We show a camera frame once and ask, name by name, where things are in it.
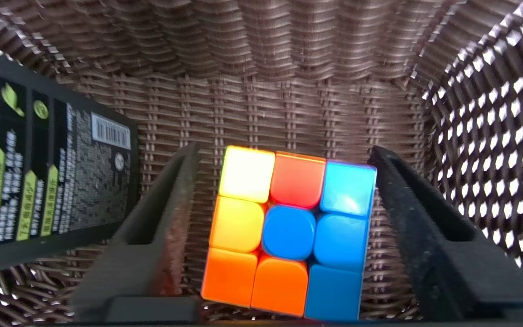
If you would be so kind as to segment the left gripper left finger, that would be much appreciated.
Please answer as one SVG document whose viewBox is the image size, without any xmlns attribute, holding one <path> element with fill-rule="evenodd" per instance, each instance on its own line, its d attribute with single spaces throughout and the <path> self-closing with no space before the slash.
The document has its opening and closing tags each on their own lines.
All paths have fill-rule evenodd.
<svg viewBox="0 0 523 327">
<path fill-rule="evenodd" d="M 115 232 L 71 296 L 75 324 L 195 324 L 182 268 L 199 145 L 179 149 Z"/>
</svg>

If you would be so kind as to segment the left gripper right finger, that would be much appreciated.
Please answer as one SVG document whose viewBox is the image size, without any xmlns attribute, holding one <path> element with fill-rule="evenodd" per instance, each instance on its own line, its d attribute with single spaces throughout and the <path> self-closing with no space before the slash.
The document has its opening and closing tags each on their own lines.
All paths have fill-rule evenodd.
<svg viewBox="0 0 523 327">
<path fill-rule="evenodd" d="M 375 146 L 369 164 L 423 317 L 523 324 L 523 270 L 397 154 Z"/>
</svg>

